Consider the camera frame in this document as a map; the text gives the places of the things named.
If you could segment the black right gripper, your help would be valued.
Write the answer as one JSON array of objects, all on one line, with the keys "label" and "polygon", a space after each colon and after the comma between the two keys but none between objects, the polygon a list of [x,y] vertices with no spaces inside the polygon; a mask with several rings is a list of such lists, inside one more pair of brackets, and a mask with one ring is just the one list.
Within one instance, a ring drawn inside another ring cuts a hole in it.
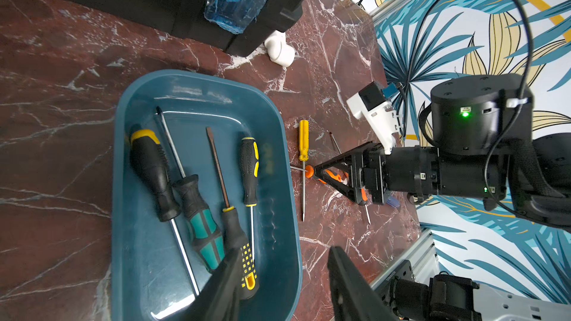
[{"label": "black right gripper", "polygon": [[355,188],[331,179],[323,172],[336,168],[353,173],[359,196],[369,193],[372,202],[384,204],[392,192],[407,193],[419,201],[440,192],[439,150],[434,147],[398,147],[387,155],[382,145],[366,142],[314,167],[318,178],[355,202]]}]

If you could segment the yellow-black dotted-grip screwdriver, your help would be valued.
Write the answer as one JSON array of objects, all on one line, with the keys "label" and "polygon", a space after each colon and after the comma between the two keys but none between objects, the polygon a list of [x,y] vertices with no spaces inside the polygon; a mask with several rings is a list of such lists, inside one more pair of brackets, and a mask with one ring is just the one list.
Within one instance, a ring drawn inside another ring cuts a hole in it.
[{"label": "yellow-black dotted-grip screwdriver", "polygon": [[214,156],[217,175],[219,177],[219,182],[222,189],[222,197],[225,203],[225,207],[222,209],[222,222],[225,229],[225,252],[229,253],[230,251],[239,251],[239,265],[241,266],[239,295],[241,300],[249,300],[259,290],[259,285],[257,283],[257,272],[254,263],[254,249],[251,247],[248,237],[240,225],[239,214],[236,208],[230,205],[222,169],[217,155],[214,134],[211,127],[207,127],[206,132]]}]

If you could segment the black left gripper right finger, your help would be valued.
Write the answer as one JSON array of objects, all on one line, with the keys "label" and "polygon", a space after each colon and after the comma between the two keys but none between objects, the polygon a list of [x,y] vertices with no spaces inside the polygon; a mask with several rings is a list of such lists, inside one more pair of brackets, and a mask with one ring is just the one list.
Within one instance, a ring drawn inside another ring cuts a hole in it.
[{"label": "black left gripper right finger", "polygon": [[327,267],[335,320],[393,319],[343,248],[330,248]]}]

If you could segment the green-black handled screwdriver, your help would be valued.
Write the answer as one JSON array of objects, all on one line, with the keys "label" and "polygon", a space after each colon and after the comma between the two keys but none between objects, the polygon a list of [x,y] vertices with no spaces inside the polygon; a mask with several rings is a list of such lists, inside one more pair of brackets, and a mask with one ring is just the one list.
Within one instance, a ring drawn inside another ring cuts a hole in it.
[{"label": "green-black handled screwdriver", "polygon": [[211,209],[199,192],[199,176],[187,175],[182,166],[162,109],[156,107],[168,144],[175,158],[181,179],[172,186],[178,193],[184,218],[192,236],[192,247],[209,273],[213,273],[225,258],[221,228],[214,221]]}]

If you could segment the black yellow-capped screwdriver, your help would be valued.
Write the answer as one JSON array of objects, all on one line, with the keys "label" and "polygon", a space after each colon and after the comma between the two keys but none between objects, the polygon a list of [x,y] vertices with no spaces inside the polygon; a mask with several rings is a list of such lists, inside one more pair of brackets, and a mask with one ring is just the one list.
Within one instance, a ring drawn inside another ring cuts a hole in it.
[{"label": "black yellow-capped screwdriver", "polygon": [[169,166],[162,145],[151,129],[143,129],[139,124],[132,126],[129,143],[131,147],[130,163],[136,175],[154,196],[161,222],[169,222],[178,245],[184,267],[190,277],[193,294],[199,296],[190,261],[187,256],[181,234],[175,218],[181,214],[181,207],[175,200],[170,182]]}]

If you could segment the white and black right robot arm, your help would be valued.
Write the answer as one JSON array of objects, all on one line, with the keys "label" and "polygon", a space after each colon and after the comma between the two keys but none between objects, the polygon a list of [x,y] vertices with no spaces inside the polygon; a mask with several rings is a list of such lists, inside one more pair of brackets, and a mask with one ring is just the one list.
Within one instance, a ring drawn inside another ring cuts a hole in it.
[{"label": "white and black right robot arm", "polygon": [[393,110],[378,83],[352,97],[378,136],[321,163],[315,178],[354,203],[385,203],[391,192],[423,202],[431,196],[481,199],[487,210],[512,197],[509,212],[536,224],[570,229],[570,135],[532,138],[534,97],[520,74],[440,75],[418,123],[427,144],[398,147]]}]

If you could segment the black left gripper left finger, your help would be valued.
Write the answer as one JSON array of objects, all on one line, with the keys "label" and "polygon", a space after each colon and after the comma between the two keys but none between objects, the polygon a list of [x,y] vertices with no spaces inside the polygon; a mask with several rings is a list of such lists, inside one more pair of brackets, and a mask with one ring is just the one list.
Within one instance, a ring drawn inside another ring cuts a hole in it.
[{"label": "black left gripper left finger", "polygon": [[181,320],[239,319],[239,257],[239,251],[226,253],[198,298],[183,312]]}]

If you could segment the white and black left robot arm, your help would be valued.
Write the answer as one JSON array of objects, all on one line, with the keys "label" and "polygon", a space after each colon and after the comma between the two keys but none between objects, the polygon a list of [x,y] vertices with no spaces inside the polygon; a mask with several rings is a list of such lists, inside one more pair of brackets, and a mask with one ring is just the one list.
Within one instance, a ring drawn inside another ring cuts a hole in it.
[{"label": "white and black left robot arm", "polygon": [[[425,285],[402,277],[387,279],[381,297],[361,276],[342,248],[328,255],[330,291],[337,320],[569,320],[570,306],[519,297],[441,273]],[[242,281],[242,252],[232,249],[183,320],[237,320]]]}]

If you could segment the white pipe elbow fitting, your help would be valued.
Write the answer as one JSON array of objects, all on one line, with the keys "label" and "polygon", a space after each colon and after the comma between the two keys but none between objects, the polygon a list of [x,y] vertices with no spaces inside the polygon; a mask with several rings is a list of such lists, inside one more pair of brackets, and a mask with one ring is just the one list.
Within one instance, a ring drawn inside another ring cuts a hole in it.
[{"label": "white pipe elbow fitting", "polygon": [[288,68],[294,62],[296,51],[287,44],[285,33],[274,31],[264,41],[264,46],[272,62],[284,68]]}]

